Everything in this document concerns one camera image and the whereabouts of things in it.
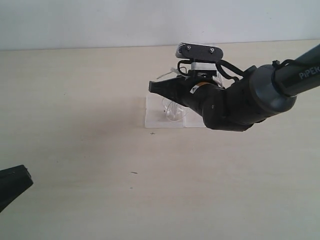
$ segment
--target wooden table surface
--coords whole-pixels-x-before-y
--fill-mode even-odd
[[[217,46],[246,69],[319,43]],[[320,88],[242,133],[144,128],[175,50],[0,52],[0,168],[34,181],[0,213],[1,240],[320,239]]]

